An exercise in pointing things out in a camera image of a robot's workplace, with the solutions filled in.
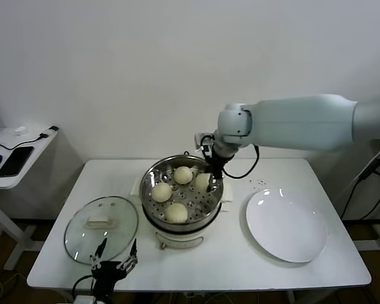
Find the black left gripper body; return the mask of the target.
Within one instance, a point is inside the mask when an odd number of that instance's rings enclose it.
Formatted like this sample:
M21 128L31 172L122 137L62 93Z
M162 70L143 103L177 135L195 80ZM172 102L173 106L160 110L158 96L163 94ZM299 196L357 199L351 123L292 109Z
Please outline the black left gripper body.
M91 274L95 279L92 295L97 301L111 301L115 284L127 277L127 271L118 265L118 262L102 261L92 266Z

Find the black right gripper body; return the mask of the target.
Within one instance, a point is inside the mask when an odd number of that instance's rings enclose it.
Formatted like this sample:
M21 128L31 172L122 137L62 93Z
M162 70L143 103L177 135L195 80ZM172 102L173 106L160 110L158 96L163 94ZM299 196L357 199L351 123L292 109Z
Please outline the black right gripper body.
M211 155L206 158L214 177L222 177L225 165L234 158L236 150L212 148Z

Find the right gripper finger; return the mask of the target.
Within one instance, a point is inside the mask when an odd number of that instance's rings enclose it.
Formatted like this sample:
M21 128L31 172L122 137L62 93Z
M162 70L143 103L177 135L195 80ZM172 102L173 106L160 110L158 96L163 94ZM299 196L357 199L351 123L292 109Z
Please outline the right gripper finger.
M207 181L207 192L210 193L216 190L216 188L218 188L219 185L221 185L221 182L222 179L218 179L212 173L210 173Z

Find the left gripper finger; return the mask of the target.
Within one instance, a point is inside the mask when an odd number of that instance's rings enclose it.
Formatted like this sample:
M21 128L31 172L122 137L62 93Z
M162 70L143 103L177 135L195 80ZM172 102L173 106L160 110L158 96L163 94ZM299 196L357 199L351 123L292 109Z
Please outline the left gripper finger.
M133 269L138 263L137 239L132 243L128 258L120 264L121 269Z
M104 238L103 241L100 243L100 245L96 248L96 251L94 254L89 256L91 265L97 265L101 259L101 256L103 255L103 252L105 250L106 244L107 244L108 238Z

